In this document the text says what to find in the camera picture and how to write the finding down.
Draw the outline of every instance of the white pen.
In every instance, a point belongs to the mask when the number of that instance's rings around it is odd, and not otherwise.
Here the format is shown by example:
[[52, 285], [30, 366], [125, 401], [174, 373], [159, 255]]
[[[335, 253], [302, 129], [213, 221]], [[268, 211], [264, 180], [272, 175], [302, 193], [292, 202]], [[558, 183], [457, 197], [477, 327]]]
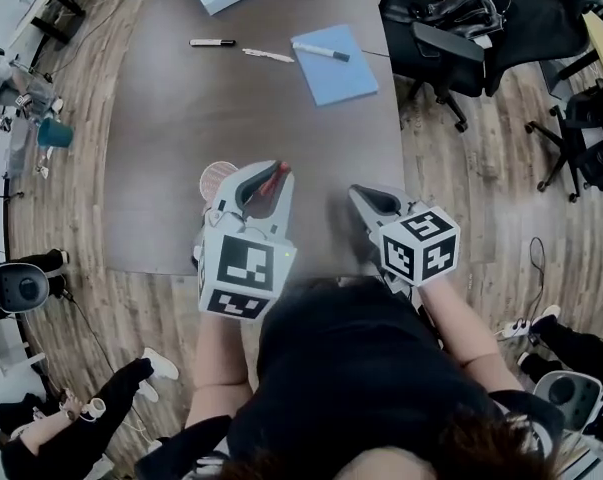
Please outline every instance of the white pen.
[[294, 62], [294, 59], [287, 55], [279, 55], [278, 53], [263, 52], [261, 50], [252, 50], [251, 48], [244, 48], [243, 53], [246, 55], [253, 55], [255, 57], [268, 57], [269, 59], [278, 60], [279, 62]]
[[234, 46], [234, 39], [191, 39], [190, 46]]
[[347, 53], [337, 52], [320, 46], [312, 46], [304, 43], [292, 43], [292, 48], [303, 52], [314, 53], [315, 55], [323, 55], [324, 57], [332, 57], [343, 62], [348, 62], [350, 56]]

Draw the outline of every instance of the black pants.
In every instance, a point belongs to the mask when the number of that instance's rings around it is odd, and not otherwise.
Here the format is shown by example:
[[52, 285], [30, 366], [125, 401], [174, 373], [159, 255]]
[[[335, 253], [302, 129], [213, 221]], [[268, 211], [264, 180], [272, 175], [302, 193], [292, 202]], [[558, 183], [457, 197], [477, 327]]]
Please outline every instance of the black pants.
[[554, 317], [542, 320], [532, 328], [561, 361], [548, 361], [530, 354], [521, 369], [534, 382], [546, 373], [564, 370], [563, 364], [575, 372], [585, 373], [603, 384], [603, 340], [594, 334], [582, 334], [559, 324]]
[[105, 413], [95, 422], [78, 419], [44, 445], [42, 452], [47, 457], [56, 457], [57, 462], [59, 457], [65, 457], [68, 478], [85, 477], [130, 412], [139, 383], [153, 373], [149, 359], [135, 359], [121, 368], [93, 397], [105, 402]]
[[[60, 269], [63, 266], [63, 256], [57, 249], [52, 249], [47, 254], [34, 254], [32, 256], [26, 256], [25, 258], [19, 258], [13, 260], [10, 263], [29, 263], [35, 267], [39, 267], [46, 274]], [[65, 279], [62, 275], [48, 278], [50, 284], [50, 295], [55, 297], [61, 297], [63, 290], [65, 289]]]

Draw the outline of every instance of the black shirt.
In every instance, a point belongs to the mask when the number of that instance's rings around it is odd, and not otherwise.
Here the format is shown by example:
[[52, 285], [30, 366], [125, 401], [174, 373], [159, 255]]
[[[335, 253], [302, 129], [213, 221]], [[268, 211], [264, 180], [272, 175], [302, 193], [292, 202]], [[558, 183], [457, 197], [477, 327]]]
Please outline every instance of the black shirt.
[[217, 446], [220, 433], [227, 433], [232, 459], [267, 450], [305, 464], [314, 478], [333, 478], [361, 452], [379, 447], [430, 461], [460, 411], [495, 419], [504, 410], [528, 415], [546, 455], [560, 438], [563, 417], [555, 407], [525, 392], [488, 395], [440, 349], [414, 308], [380, 283], [282, 299], [261, 336], [254, 397], [234, 420], [190, 427], [142, 459], [139, 478], [181, 478]]

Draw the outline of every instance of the black marker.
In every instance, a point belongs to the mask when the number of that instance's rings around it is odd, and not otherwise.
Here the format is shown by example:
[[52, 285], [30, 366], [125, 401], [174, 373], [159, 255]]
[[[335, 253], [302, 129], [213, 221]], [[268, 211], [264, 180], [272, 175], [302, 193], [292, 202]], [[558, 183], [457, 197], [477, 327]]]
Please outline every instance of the black marker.
[[234, 39], [191, 39], [190, 46], [234, 46]]

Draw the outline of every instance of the black and white marker cube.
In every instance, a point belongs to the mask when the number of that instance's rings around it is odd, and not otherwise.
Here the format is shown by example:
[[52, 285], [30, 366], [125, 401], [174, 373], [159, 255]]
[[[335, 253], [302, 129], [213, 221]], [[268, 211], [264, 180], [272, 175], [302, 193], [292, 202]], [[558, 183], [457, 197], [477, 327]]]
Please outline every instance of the black and white marker cube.
[[296, 249], [245, 234], [204, 231], [199, 259], [199, 310], [257, 320], [279, 298]]
[[379, 228], [381, 265], [414, 286], [454, 270], [460, 230], [435, 206]]

